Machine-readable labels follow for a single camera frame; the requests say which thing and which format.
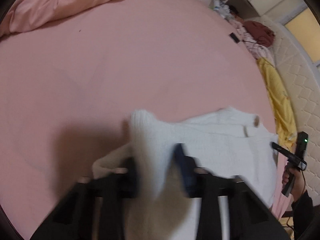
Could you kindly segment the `small black box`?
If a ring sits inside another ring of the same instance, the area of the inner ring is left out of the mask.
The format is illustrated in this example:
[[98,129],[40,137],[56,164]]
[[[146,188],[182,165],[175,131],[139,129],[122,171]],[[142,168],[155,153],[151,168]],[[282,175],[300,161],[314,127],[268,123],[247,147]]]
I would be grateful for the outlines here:
[[235,33],[230,33],[229,37],[236,43],[238,44],[240,42],[239,38],[235,35]]

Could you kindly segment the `yellow cartoon pillow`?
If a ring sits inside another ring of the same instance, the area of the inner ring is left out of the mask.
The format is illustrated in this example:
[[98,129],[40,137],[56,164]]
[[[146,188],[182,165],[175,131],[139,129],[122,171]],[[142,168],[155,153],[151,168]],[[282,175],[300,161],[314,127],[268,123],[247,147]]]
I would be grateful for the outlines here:
[[297,125],[287,90],[278,71],[266,58],[258,59],[257,66],[263,77],[274,114],[279,145],[291,151],[297,139]]

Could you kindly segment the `cream tufted headboard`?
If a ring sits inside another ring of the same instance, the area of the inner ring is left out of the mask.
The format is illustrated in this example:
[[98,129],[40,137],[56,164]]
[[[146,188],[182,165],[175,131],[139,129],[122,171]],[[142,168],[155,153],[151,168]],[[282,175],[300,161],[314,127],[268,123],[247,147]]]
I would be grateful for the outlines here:
[[294,36],[266,15],[259,21],[276,35],[273,44],[275,67],[289,94],[297,129],[309,135],[304,172],[309,195],[319,204],[319,71]]

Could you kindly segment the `white fluffy cardigan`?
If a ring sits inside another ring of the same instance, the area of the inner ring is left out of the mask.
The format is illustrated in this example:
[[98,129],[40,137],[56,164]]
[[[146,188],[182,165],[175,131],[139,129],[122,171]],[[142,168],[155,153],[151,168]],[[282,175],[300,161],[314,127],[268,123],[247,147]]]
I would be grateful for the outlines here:
[[277,156],[270,143],[277,141],[254,114],[228,107],[183,122],[164,122],[145,110],[134,111],[130,142],[92,166],[102,178],[133,157],[140,177],[139,195],[125,211],[127,239],[194,239],[200,202],[183,192],[172,152],[183,144],[186,155],[213,174],[240,175],[267,207],[273,204]]

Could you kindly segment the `pink bed sheet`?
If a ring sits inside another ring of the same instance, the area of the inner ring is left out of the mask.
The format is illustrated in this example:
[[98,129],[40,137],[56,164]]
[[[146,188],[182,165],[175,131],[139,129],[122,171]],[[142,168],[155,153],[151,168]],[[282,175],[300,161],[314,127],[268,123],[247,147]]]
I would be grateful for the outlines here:
[[29,239],[134,111],[183,122],[232,107],[273,134],[263,77],[195,0],[115,0],[1,40],[1,206]]

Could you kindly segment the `maroon bag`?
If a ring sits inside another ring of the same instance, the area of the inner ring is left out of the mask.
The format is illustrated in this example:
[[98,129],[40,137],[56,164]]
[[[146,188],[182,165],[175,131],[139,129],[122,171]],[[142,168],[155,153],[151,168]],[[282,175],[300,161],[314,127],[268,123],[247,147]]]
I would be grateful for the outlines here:
[[270,28],[256,21],[245,21],[243,26],[258,44],[272,46],[275,34]]

